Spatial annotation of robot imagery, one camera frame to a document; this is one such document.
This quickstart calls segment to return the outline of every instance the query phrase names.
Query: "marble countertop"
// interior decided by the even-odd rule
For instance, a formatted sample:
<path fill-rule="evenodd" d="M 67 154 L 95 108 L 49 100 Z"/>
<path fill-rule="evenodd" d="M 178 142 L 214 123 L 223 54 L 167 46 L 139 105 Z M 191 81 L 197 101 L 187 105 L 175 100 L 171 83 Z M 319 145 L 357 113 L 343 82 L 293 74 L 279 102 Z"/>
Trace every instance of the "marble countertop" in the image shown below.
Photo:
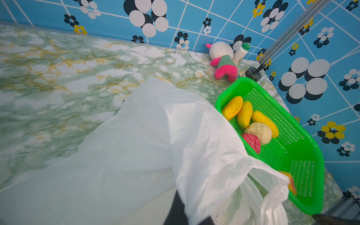
<path fill-rule="evenodd" d="M 242 60 L 239 74 L 258 65 Z M 85 136 L 149 77 L 215 106 L 231 83 L 226 76 L 216 80 L 214 72 L 204 53 L 0 25 L 0 189 L 77 152 Z M 288 110 L 261 73 L 260 85 Z M 324 188 L 326 211 L 342 193 L 327 171 Z M 284 207 L 289 224 L 313 223 L 292 202 Z M 252 224 L 247 210 L 246 224 Z"/>

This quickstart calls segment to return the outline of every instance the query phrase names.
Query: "wallpaper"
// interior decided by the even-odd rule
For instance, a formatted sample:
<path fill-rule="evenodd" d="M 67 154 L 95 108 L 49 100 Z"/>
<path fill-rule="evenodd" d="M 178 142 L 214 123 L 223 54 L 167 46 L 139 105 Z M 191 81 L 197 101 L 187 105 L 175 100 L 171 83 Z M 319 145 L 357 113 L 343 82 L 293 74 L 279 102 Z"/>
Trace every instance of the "wallpaper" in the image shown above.
<path fill-rule="evenodd" d="M 351 0 L 330 1 L 272 57 L 266 71 L 295 119 L 318 143 L 325 167 L 344 194 L 357 200 L 360 199 L 358 4 L 359 1 Z"/>
<path fill-rule="evenodd" d="M 312 0 L 1 0 L 0 20 L 207 52 L 248 42 L 256 60 Z"/>

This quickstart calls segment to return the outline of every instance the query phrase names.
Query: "green plastic basket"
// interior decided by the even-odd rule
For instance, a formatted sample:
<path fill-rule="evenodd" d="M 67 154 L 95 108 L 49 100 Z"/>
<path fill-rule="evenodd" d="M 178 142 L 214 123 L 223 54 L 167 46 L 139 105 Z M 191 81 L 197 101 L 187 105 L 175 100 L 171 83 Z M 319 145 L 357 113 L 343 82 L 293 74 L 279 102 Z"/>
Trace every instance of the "green plastic basket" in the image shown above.
<path fill-rule="evenodd" d="M 257 154 L 240 136 L 243 133 L 237 116 L 229 122 L 243 141 L 249 155 L 263 161 L 278 171 L 292 175 L 297 196 L 289 192 L 289 199 L 304 213 L 320 213 L 324 198 L 324 157 L 315 140 L 302 126 L 271 97 L 258 83 L 240 77 L 216 101 L 216 109 L 223 107 L 235 96 L 252 103 L 254 110 L 261 111 L 279 129 L 279 137 L 261 146 Z"/>

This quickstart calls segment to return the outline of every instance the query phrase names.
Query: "green plush shirt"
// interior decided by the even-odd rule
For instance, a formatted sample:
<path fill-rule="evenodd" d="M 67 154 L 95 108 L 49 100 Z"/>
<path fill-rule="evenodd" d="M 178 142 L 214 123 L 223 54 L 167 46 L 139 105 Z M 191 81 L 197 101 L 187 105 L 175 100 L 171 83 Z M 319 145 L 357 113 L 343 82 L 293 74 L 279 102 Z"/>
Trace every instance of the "green plush shirt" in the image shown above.
<path fill-rule="evenodd" d="M 221 57 L 221 60 L 219 61 L 219 64 L 217 65 L 218 68 L 224 66 L 224 65 L 232 65 L 236 66 L 233 60 L 229 55 L 224 55 Z"/>

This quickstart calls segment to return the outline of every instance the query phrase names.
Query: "green bottle cap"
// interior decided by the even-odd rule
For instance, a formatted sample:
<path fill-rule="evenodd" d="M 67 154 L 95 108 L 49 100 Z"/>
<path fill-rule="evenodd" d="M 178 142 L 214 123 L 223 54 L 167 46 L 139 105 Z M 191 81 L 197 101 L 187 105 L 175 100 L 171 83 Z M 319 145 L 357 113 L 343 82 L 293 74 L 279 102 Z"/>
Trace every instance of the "green bottle cap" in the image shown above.
<path fill-rule="evenodd" d="M 248 51 L 250 49 L 250 44 L 248 42 L 244 42 L 241 47 L 243 47 L 243 49 Z"/>

